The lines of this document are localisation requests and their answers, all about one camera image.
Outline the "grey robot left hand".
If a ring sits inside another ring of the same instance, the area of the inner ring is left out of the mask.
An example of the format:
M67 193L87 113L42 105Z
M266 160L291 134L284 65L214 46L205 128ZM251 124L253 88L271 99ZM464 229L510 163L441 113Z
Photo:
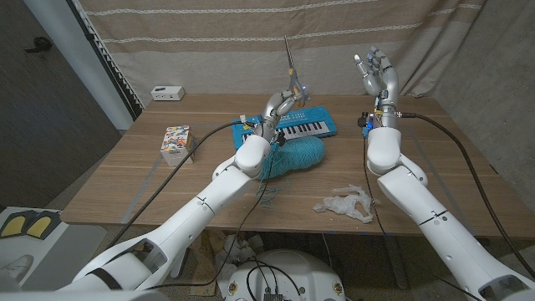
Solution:
M304 105L309 99L309 91L306 89L301 92L287 89L273 94L261 113L261 123L255 127L254 133L271 142L276 135L275 130L281 117L286 115L297 103Z

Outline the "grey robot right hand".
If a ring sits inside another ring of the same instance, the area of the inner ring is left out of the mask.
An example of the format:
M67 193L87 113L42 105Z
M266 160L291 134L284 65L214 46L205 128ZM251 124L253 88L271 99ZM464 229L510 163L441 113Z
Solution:
M396 115L399 100L399 76L386 54L372 46L366 57L354 56L354 63L360 72L364 88L375 97L374 107L382 113L377 117L377 126L398 128Z

